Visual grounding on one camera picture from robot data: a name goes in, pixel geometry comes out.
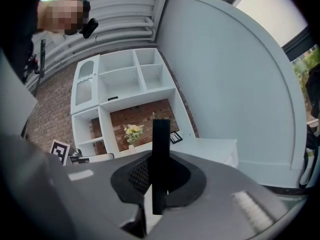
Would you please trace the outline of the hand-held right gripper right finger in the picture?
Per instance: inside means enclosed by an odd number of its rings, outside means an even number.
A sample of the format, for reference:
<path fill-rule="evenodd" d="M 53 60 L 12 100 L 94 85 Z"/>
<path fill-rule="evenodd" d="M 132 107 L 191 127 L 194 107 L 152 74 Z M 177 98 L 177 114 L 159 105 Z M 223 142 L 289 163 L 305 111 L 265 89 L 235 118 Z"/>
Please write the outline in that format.
<path fill-rule="evenodd" d="M 174 155 L 200 168 L 206 187 L 192 204 L 165 210 L 146 240 L 272 240 L 291 223 L 293 213 L 281 199 L 229 165 L 175 151 Z M 246 192 L 271 219 L 272 225 L 258 232 L 261 221 L 248 218 L 248 208 L 234 195 Z"/>

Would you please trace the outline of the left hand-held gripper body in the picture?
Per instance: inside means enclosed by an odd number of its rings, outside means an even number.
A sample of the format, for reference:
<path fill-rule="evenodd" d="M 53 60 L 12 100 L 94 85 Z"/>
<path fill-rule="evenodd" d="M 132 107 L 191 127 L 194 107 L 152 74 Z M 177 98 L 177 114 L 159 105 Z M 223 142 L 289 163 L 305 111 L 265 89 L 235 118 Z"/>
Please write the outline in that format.
<path fill-rule="evenodd" d="M 89 158 L 85 158 L 82 155 L 82 151 L 80 149 L 73 148 L 69 144 L 56 139 L 53 140 L 49 152 L 58 156 L 63 166 L 79 165 L 90 162 Z"/>

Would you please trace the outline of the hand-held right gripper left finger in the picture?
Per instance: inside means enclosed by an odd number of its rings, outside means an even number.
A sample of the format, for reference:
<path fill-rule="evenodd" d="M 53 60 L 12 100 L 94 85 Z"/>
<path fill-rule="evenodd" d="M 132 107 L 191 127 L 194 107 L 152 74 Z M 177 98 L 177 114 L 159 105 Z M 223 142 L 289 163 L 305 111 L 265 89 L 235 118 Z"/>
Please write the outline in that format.
<path fill-rule="evenodd" d="M 142 205 L 123 203 L 106 165 L 64 166 L 19 136 L 0 134 L 1 204 L 9 238 L 21 240 L 141 240 Z"/>

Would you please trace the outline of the black picture frame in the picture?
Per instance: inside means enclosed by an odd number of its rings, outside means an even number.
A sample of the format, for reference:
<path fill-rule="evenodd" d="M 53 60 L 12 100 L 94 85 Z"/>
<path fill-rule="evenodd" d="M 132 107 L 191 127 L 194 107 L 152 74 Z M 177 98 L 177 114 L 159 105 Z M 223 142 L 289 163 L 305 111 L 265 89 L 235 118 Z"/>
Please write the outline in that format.
<path fill-rule="evenodd" d="M 169 119 L 155 119 L 152 129 L 152 213 L 162 215 L 166 207 L 168 192 L 168 164 L 170 160 L 170 130 Z"/>

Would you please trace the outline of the white side table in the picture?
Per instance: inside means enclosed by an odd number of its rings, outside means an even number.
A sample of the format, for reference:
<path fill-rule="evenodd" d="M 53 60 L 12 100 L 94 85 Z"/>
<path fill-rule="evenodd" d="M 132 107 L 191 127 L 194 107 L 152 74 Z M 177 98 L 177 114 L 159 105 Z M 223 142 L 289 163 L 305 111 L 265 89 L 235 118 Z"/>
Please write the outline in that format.
<path fill-rule="evenodd" d="M 106 154 L 88 156 L 87 158 L 89 159 L 90 163 L 97 163 L 97 162 L 113 160 L 115 156 L 113 153 L 106 153 Z"/>

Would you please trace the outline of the yellow white flower bouquet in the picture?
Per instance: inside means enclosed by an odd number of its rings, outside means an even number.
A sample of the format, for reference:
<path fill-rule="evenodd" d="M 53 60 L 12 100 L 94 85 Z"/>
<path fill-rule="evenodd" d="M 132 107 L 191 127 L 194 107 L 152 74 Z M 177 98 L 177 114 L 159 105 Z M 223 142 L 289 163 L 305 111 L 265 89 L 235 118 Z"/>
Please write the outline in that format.
<path fill-rule="evenodd" d="M 129 145 L 133 145 L 143 133 L 144 125 L 128 124 L 124 127 L 125 138 Z"/>

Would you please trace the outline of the white shelf unit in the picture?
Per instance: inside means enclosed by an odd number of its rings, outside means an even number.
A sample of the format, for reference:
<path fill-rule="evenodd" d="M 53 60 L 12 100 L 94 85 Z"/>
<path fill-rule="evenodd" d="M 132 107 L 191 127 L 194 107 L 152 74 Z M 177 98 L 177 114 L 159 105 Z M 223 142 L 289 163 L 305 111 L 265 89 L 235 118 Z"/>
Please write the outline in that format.
<path fill-rule="evenodd" d="M 119 155 L 111 113 L 168 100 L 179 135 L 196 137 L 178 86 L 157 48 L 138 48 L 95 55 L 80 61 L 74 74 L 70 113 L 74 144 L 94 156 L 95 144 Z"/>

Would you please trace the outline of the person's black clothing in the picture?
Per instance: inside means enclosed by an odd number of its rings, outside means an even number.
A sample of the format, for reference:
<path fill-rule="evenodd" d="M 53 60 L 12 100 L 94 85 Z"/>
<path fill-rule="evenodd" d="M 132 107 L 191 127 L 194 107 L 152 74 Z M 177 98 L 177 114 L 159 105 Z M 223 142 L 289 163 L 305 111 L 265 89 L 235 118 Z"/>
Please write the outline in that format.
<path fill-rule="evenodd" d="M 37 31 L 40 0 L 0 0 L 0 48 L 19 79 Z"/>

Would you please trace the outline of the black jacket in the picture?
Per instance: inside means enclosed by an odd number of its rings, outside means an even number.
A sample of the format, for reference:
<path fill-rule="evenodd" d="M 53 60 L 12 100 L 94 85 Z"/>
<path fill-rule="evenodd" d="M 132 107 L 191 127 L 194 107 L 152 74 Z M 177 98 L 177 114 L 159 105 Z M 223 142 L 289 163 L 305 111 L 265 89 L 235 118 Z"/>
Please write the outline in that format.
<path fill-rule="evenodd" d="M 310 114 L 318 119 L 320 116 L 320 63 L 309 71 L 305 87 L 312 105 Z"/>

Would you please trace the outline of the black framed window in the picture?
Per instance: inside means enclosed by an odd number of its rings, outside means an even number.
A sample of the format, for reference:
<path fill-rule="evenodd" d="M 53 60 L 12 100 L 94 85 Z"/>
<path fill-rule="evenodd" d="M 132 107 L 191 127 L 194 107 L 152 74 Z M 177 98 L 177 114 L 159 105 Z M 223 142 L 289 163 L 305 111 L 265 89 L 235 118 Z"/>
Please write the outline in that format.
<path fill-rule="evenodd" d="M 260 24 L 278 43 L 290 61 L 318 49 L 307 21 L 292 0 L 221 0 Z"/>

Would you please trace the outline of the tree print black frame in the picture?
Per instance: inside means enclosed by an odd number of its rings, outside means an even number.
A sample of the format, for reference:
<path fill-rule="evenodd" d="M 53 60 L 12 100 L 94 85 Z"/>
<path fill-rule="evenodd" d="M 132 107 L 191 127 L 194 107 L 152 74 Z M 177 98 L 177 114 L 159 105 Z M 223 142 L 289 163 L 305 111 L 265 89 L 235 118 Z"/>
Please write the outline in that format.
<path fill-rule="evenodd" d="M 170 133 L 170 141 L 173 145 L 181 142 L 182 140 L 183 138 L 178 134 L 178 132 L 173 131 Z"/>

